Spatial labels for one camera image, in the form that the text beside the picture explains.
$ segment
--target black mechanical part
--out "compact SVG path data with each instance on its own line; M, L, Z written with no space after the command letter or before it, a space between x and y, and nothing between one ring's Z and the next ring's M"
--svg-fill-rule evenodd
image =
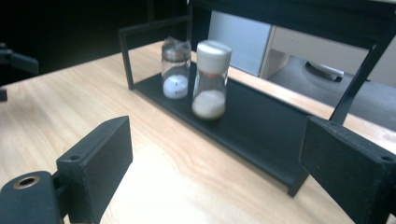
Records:
M133 160L128 117L100 124L58 160L4 185L0 223L99 223Z
M308 117L301 165L356 223L396 215L396 155L326 119Z

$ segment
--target glass jar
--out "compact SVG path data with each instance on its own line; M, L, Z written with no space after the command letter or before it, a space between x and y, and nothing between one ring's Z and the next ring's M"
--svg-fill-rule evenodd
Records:
M190 41L181 42L168 37L163 43L163 95L181 99L188 93L191 65Z
M192 112L200 119L219 119L225 112L228 67L232 49L212 40L197 47L197 75Z

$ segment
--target glass shaker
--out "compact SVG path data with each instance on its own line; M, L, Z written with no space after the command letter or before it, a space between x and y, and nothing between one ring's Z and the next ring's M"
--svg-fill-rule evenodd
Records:
M231 48L216 41L198 44L192 112L200 119L219 119L225 112L231 54Z
M163 43L163 94L169 99L181 99L188 93L191 65L190 41L181 42L172 37Z

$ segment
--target table surface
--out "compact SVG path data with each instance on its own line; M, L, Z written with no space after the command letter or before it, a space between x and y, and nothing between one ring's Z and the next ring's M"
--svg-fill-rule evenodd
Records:
M136 82L161 72L161 44L130 51ZM319 117L332 113L327 105L237 69L229 75ZM352 223L312 177L291 198L265 172L129 91L120 54L6 88L0 187L34 171L53 174L55 161L97 125L127 115L134 162L102 223ZM396 133L351 115L345 126L395 153Z

